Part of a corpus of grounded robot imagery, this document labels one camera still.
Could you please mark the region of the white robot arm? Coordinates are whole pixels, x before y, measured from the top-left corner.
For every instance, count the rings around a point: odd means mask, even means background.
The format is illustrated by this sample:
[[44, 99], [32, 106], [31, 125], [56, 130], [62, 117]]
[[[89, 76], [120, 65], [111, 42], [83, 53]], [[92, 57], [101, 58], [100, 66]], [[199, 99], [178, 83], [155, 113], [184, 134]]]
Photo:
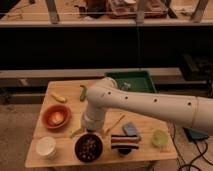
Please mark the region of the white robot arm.
[[122, 109], [167, 121], [213, 136], [213, 99], [159, 93], [127, 92], [105, 77], [86, 93], [87, 106], [81, 124], [91, 131], [101, 129], [109, 108]]

